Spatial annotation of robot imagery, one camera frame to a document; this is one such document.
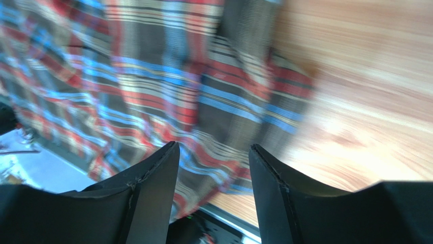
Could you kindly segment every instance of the plaid shirt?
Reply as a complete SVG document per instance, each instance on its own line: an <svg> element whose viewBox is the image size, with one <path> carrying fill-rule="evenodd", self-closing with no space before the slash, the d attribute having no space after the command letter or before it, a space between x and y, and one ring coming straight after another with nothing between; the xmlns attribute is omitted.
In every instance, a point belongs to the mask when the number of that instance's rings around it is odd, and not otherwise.
<svg viewBox="0 0 433 244"><path fill-rule="evenodd" d="M275 0L0 1L3 93L22 124L95 180L181 142L173 212L251 193L248 148L275 155L311 80L270 48Z"/></svg>

